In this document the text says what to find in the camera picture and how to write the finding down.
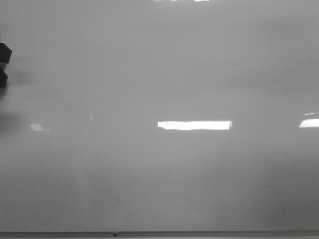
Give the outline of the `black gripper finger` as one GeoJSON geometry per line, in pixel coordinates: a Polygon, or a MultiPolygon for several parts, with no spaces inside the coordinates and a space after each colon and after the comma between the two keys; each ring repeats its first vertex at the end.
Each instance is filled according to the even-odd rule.
{"type": "Polygon", "coordinates": [[[0,61],[8,64],[12,55],[12,50],[5,45],[4,43],[0,43],[0,61]]]}
{"type": "Polygon", "coordinates": [[[7,80],[7,74],[4,72],[3,68],[0,68],[0,88],[6,87],[7,80]]]}

